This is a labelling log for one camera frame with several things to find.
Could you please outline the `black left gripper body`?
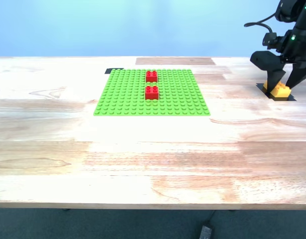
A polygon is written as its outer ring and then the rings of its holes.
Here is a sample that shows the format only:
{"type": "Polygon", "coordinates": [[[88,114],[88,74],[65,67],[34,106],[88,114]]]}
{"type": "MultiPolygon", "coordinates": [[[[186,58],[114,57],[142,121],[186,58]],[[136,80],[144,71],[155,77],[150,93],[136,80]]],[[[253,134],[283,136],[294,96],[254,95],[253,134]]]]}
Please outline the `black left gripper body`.
{"type": "Polygon", "coordinates": [[[270,51],[256,51],[250,61],[263,71],[273,72],[282,70],[286,64],[293,64],[298,69],[306,69],[306,59],[275,55],[270,51]]]}

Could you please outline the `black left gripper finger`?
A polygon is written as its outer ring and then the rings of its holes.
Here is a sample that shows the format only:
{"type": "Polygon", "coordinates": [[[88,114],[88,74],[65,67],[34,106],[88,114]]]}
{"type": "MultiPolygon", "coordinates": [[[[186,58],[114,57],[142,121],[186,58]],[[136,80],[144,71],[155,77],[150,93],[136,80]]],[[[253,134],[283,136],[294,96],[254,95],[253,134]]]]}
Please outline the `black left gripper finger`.
{"type": "Polygon", "coordinates": [[[267,92],[270,93],[285,75],[284,70],[273,70],[267,72],[267,92]]]}
{"type": "Polygon", "coordinates": [[[293,64],[292,72],[286,82],[286,86],[292,89],[306,79],[306,66],[302,67],[300,64],[293,64]]]}

